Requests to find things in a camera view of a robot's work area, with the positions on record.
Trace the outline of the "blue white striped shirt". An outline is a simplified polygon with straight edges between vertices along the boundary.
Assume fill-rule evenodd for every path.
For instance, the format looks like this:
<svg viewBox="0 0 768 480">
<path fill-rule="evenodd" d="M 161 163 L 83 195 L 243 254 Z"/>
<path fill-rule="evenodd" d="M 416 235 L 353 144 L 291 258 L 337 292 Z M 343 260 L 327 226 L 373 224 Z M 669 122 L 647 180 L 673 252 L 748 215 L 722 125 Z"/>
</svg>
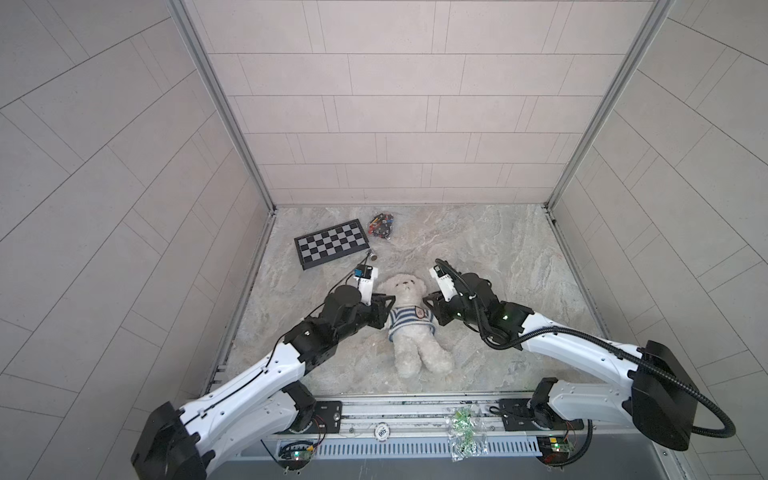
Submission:
<svg viewBox="0 0 768 480">
<path fill-rule="evenodd" d="M 388 340 L 393 342 L 396 332 L 413 326 L 426 327 L 434 334 L 435 317 L 429 309 L 420 306 L 393 307 L 388 318 Z"/>
</svg>

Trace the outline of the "white teddy bear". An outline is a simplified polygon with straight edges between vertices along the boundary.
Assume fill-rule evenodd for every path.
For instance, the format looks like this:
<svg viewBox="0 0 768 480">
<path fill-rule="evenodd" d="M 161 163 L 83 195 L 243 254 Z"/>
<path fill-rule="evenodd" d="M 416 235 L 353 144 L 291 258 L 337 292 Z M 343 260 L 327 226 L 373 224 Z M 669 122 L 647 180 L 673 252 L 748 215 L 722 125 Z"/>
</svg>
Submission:
<svg viewBox="0 0 768 480">
<path fill-rule="evenodd" d="M 396 274 L 384 281 L 382 290 L 395 297 L 387 325 L 398 376 L 413 378 L 423 367 L 434 374 L 450 373 L 454 362 L 435 338 L 437 321 L 423 302 L 427 295 L 424 281 L 411 274 Z"/>
</svg>

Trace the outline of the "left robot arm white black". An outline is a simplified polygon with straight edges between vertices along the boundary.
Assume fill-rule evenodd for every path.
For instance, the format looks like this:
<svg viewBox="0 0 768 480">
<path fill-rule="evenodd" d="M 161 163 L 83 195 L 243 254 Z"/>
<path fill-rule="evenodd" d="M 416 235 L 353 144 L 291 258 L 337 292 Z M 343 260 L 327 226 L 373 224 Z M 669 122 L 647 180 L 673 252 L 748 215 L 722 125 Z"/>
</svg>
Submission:
<svg viewBox="0 0 768 480">
<path fill-rule="evenodd" d="M 154 409 L 130 457 L 137 476 L 205 479 L 264 437 L 304 428 L 316 400 L 301 379 L 360 329 L 383 328 L 395 301 L 341 285 L 326 296 L 318 316 L 303 319 L 234 379 L 181 407 L 166 402 Z"/>
</svg>

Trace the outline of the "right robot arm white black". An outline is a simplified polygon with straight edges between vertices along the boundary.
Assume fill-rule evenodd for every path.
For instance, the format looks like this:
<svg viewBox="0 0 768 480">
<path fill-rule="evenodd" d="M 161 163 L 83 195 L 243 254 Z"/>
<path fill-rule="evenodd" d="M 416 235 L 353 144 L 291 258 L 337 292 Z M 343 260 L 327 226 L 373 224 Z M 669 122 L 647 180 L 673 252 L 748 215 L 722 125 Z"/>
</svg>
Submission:
<svg viewBox="0 0 768 480">
<path fill-rule="evenodd" d="M 430 275 L 438 289 L 424 301 L 440 325 L 462 321 L 491 349 L 545 355 L 598 378 L 592 384 L 543 379 L 529 402 L 542 423 L 633 426 L 668 449 L 688 449 L 698 402 L 683 390 L 692 380 L 668 347 L 654 341 L 639 347 L 568 329 L 529 307 L 499 300 L 491 282 L 474 273 L 435 266 Z"/>
</svg>

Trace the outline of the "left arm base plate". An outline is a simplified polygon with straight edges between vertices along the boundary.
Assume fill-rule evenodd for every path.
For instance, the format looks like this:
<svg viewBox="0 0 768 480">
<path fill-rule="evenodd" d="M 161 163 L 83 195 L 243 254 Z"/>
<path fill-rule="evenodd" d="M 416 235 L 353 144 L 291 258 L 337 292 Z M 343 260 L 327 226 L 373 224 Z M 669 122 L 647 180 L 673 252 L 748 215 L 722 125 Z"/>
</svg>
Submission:
<svg viewBox="0 0 768 480">
<path fill-rule="evenodd" d="M 297 418 L 286 429 L 275 435 L 315 435 L 338 434 L 342 418 L 341 401 L 318 401 L 312 409 L 299 411 Z"/>
</svg>

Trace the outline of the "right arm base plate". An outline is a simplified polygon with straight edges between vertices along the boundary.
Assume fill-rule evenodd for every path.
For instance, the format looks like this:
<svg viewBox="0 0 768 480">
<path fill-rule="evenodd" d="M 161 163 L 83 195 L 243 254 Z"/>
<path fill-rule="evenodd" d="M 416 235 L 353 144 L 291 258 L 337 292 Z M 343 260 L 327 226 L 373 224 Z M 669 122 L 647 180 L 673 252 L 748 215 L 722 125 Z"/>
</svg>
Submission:
<svg viewBox="0 0 768 480">
<path fill-rule="evenodd" d="M 549 405 L 530 406 L 529 399 L 501 399 L 488 407 L 490 414 L 502 419 L 506 431 L 565 431 L 585 428 L 581 419 L 567 421 Z"/>
</svg>

